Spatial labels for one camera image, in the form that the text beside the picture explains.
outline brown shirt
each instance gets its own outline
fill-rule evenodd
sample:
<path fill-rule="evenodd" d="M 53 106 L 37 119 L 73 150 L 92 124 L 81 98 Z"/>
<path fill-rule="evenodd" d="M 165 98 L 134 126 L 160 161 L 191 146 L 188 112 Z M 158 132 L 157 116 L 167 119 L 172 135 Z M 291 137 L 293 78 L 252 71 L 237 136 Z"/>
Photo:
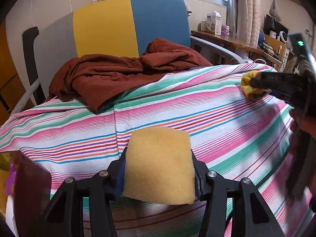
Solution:
<path fill-rule="evenodd" d="M 104 102 L 126 90 L 197 66 L 212 64 L 191 48 L 156 38 L 139 58 L 91 54 L 69 60 L 55 74 L 49 98 L 81 96 L 96 112 Z"/>

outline green led light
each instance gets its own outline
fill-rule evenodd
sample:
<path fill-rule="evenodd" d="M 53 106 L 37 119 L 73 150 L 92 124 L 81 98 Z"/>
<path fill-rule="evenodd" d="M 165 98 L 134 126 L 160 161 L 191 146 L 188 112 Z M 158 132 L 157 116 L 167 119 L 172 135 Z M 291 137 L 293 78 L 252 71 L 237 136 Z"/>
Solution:
<path fill-rule="evenodd" d="M 302 41 L 297 41 L 297 44 L 298 44 L 299 46 L 304 46 L 304 42 L 302 42 Z"/>

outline cardboard box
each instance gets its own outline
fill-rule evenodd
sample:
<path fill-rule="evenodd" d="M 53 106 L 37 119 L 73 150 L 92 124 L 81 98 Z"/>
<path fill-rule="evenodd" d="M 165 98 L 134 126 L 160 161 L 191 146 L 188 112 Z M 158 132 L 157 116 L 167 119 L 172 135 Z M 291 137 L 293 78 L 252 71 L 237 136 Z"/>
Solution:
<path fill-rule="evenodd" d="M 265 41 L 273 48 L 277 53 L 279 53 L 281 56 L 284 55 L 285 52 L 285 43 L 271 37 L 268 35 L 265 36 Z"/>
<path fill-rule="evenodd" d="M 222 16 L 218 11 L 214 11 L 207 14 L 206 30 L 215 35 L 221 35 Z"/>

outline small yellow sponge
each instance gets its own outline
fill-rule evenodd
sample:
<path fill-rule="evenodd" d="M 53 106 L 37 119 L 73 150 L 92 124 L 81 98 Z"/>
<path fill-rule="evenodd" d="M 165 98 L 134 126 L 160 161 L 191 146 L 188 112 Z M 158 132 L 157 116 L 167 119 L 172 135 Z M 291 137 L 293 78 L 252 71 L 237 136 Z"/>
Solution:
<path fill-rule="evenodd" d="M 253 88 L 250 86 L 250 80 L 259 75 L 260 71 L 252 70 L 247 73 L 244 73 L 241 77 L 241 89 L 246 95 L 246 98 L 251 101 L 259 101 L 266 94 L 270 92 L 270 90 L 261 89 L 261 88 Z"/>
<path fill-rule="evenodd" d="M 167 127 L 132 132 L 123 196 L 168 205 L 194 203 L 195 172 L 189 133 Z"/>

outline striped blanket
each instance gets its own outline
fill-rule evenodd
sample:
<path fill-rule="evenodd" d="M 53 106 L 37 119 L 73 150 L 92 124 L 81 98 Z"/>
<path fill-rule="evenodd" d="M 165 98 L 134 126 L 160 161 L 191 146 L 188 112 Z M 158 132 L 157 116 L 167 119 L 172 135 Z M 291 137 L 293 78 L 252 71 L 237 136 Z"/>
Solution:
<path fill-rule="evenodd" d="M 63 180 L 88 178 L 119 158 L 133 130 L 166 126 L 189 132 L 198 160 L 228 179 L 258 183 L 289 146 L 290 107 L 266 96 L 244 97 L 241 76 L 262 64 L 214 66 L 171 73 L 160 81 L 123 93 L 102 113 L 78 100 L 54 98 L 17 113 L 0 128 L 0 152 L 21 150 L 52 174 L 52 195 Z M 286 236 L 296 236 L 311 220 L 311 194 L 301 202 L 285 197 L 291 157 L 260 188 Z M 118 236 L 197 236 L 205 202 L 168 206 L 121 198 L 111 204 Z M 90 236 L 88 199 L 84 229 Z M 227 202 L 227 214 L 232 201 Z M 231 224 L 225 236 L 230 236 Z"/>

